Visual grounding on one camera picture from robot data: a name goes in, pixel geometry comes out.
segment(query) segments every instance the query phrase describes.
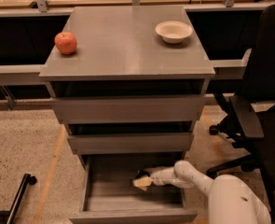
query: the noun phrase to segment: black metal frame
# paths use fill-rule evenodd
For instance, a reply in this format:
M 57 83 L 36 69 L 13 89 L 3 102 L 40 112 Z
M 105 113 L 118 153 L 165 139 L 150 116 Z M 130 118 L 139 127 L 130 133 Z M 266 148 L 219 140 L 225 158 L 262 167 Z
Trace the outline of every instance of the black metal frame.
M 18 208 L 20 206 L 23 194 L 26 190 L 27 185 L 34 185 L 36 183 L 36 178 L 34 175 L 25 174 L 19 186 L 18 192 L 15 196 L 14 202 L 11 205 L 9 211 L 0 211 L 0 223 L 11 224 L 17 214 Z

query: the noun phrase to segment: speckled floor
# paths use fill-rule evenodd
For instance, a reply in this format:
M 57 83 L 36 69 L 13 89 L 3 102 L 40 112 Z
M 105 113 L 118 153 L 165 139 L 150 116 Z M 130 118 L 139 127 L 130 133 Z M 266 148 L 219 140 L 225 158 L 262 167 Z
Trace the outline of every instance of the speckled floor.
M 208 135 L 209 125 L 223 116 L 217 105 L 208 105 L 196 125 L 187 156 L 203 173 L 244 153 L 231 148 L 224 136 Z M 0 104 L 0 210 L 10 208 L 25 173 L 38 182 L 27 188 L 14 223 L 71 223 L 68 217 L 79 211 L 84 170 L 68 146 L 64 128 L 47 104 L 22 103 L 13 110 Z M 230 174 L 244 180 L 268 205 L 258 171 L 244 174 L 236 168 Z M 194 223 L 208 223 L 206 198 L 192 188 L 186 190 L 186 200 L 199 212 Z

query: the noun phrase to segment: white bowl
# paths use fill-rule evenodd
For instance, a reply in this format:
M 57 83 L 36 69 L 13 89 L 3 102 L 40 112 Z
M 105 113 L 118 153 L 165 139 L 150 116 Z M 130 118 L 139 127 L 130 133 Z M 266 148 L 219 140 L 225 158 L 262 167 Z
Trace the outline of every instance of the white bowl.
M 157 25 L 156 33 L 167 43 L 177 44 L 191 36 L 193 28 L 180 21 L 165 21 Z

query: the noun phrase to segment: apple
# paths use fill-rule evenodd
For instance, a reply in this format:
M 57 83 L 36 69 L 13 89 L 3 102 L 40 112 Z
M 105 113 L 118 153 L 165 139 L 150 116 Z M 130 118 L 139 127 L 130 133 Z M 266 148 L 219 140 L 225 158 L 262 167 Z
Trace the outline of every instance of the apple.
M 70 32 L 61 32 L 55 35 L 54 43 L 57 49 L 64 55 L 74 53 L 77 48 L 77 40 Z

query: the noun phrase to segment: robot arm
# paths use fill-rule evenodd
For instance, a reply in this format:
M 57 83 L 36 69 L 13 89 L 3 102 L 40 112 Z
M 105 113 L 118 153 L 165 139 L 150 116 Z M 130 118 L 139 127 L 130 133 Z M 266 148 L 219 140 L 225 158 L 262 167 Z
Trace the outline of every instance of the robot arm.
M 220 175 L 213 180 L 188 161 L 178 161 L 173 167 L 145 169 L 144 174 L 147 175 L 133 181 L 135 187 L 143 190 L 151 184 L 177 188 L 195 185 L 209 200 L 211 224 L 270 224 L 268 209 L 236 176 Z

